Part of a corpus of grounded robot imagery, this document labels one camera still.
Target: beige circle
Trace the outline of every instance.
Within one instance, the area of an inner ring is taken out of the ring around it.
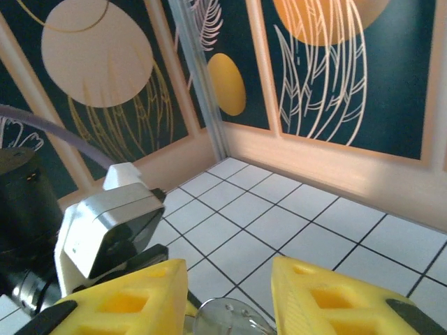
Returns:
[[[356,5],[362,28],[366,29],[385,10],[390,0],[352,0]],[[323,30],[316,33],[315,26],[319,17],[323,17],[327,39],[330,36],[332,16],[332,38],[329,44],[337,44],[337,34],[348,40],[352,37],[349,33],[348,3],[351,0],[273,0],[278,16],[286,29],[299,41],[310,45],[325,45],[325,34]],[[343,22],[343,28],[336,24],[337,18]],[[297,29],[297,22],[302,22],[303,29]],[[359,26],[354,19],[355,32],[360,32]]]
[[[88,26],[104,11],[106,0],[64,0],[45,23],[65,30]],[[42,59],[59,88],[93,107],[132,99],[147,84],[154,57],[142,29],[121,8],[109,4],[104,18],[80,33],[43,29]]]
[[[208,61],[208,71],[219,107],[232,117],[244,112],[247,95],[244,80],[234,61],[226,54],[215,54]]]

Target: white tiled floor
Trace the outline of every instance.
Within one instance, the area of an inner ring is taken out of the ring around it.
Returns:
[[[447,328],[447,235],[233,158],[168,194],[151,243],[186,259],[200,300],[236,298],[269,322],[283,254],[406,295]],[[28,320],[15,310],[0,299],[0,334]]]

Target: floor tile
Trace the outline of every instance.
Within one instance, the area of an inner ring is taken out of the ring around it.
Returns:
[[[246,190],[249,190],[255,186],[258,182],[266,178],[270,171],[261,169],[253,165],[247,166],[245,169],[240,170],[238,173],[234,174],[227,180],[235,185],[238,185]]]
[[[188,232],[185,237],[205,255],[237,234],[240,228],[220,214],[214,214]]]
[[[422,272],[446,240],[447,235],[388,215],[362,244]]]
[[[182,234],[195,227],[214,213],[212,209],[198,200],[193,200],[169,215],[168,221]]]
[[[355,244],[311,223],[280,251],[292,258],[333,269]]]
[[[208,258],[236,283],[267,260],[274,251],[246,232],[240,232]]]
[[[313,220],[335,199],[337,199],[336,195],[308,185],[302,185],[282,200],[279,205],[293,213]]]
[[[31,318],[22,310],[18,310],[0,321],[0,335],[11,335],[25,326]]]
[[[186,260],[186,267],[189,269],[202,260],[203,256],[187,240],[180,237],[169,245],[169,258]]]
[[[180,234],[175,231],[174,228],[170,226],[165,220],[161,220],[157,228],[155,229],[154,235],[147,245],[147,248],[154,246],[155,244],[163,244],[167,246],[170,242],[174,241],[176,238],[180,237]]]
[[[5,295],[0,296],[0,319],[3,319],[16,309],[18,309],[18,307],[11,301],[11,299]]]
[[[227,158],[226,160],[210,168],[208,172],[214,174],[215,176],[221,177],[222,179],[227,179],[229,176],[245,168],[247,165],[247,163],[238,161],[237,159]]]
[[[447,247],[430,267],[427,275],[447,285]]]
[[[231,291],[229,295],[227,295],[228,298],[239,300],[240,302],[244,302],[245,304],[249,305],[257,311],[259,314],[262,315],[262,317],[270,324],[270,326],[276,328],[276,324],[274,323],[274,319],[270,317],[269,315],[265,314],[257,305],[255,305],[248,296],[246,296],[243,291],[239,290],[238,288]]]
[[[194,197],[198,197],[202,193],[208,191],[211,187],[216,186],[221,181],[222,179],[204,172],[180,187],[182,190],[192,194]]]
[[[193,199],[188,193],[181,190],[180,188],[176,188],[172,192],[169,192],[164,201],[165,212],[163,214],[164,217],[167,217],[172,212],[179,209],[184,204],[187,204]]]
[[[447,288],[424,278],[411,294],[410,299],[425,314],[447,329]]]
[[[285,178],[279,174],[272,174],[261,183],[254,186],[250,192],[259,195],[275,204],[301,185],[300,182]]]
[[[243,190],[224,181],[208,192],[202,194],[198,199],[215,210],[219,210],[235,198],[243,194]]]
[[[281,248],[309,221],[275,206],[256,219],[247,230],[275,249]]]
[[[406,295],[419,275],[361,246],[338,267],[337,272]]]
[[[240,287],[271,316],[274,316],[273,297],[270,280],[272,278],[273,258],[270,258],[249,278],[245,279]]]
[[[354,241],[360,241],[384,213],[356,202],[340,198],[315,221]]]
[[[208,260],[203,260],[188,271],[188,285],[202,303],[208,299],[223,297],[234,287]]]
[[[225,206],[220,213],[241,227],[247,227],[262,213],[265,213],[271,206],[270,202],[261,199],[257,195],[245,193],[238,199]]]

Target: decorative wall print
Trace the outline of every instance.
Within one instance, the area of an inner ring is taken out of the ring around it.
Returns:
[[[3,63],[0,62],[0,103],[30,110]],[[76,191],[74,181],[46,134],[21,122],[0,117],[0,148],[27,147],[36,151],[58,198]]]
[[[189,72],[188,64],[186,62],[186,57],[184,56],[182,44],[179,40],[179,31],[178,28],[175,26],[174,17],[172,14],[172,11],[170,9],[168,1],[162,1],[162,6],[165,12],[166,19],[168,21],[169,29],[171,36],[173,37],[174,41],[174,49],[179,57],[180,65],[183,70],[184,78],[186,81],[186,87],[189,90],[189,95],[191,96],[191,101],[194,106],[194,110],[196,111],[198,123],[201,128],[205,128],[205,120],[203,119],[203,115],[200,109],[200,104],[198,103],[197,95],[196,95],[196,89],[193,85],[193,75],[191,72]]]
[[[420,160],[435,6],[262,1],[283,133]]]
[[[187,0],[224,121],[269,129],[244,1]]]
[[[187,136],[143,0],[15,0],[0,11],[68,130],[117,162]]]

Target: yellow oval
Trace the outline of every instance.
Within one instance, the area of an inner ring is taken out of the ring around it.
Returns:
[[[208,61],[208,71],[219,107],[232,117],[244,112],[247,95],[235,62],[226,54],[215,54]]]
[[[353,1],[357,8],[363,30],[376,20],[390,2],[390,0],[350,1]],[[329,44],[337,44],[339,40],[349,40],[354,37],[350,33],[348,2],[347,0],[273,0],[279,19],[293,37],[303,43],[320,46],[325,45],[323,30],[327,32],[326,38]],[[317,33],[316,23],[319,17],[323,17],[324,25]],[[298,28],[299,22],[302,22],[301,29]],[[353,27],[355,34],[360,33],[355,16],[352,17],[352,23],[355,26]]]

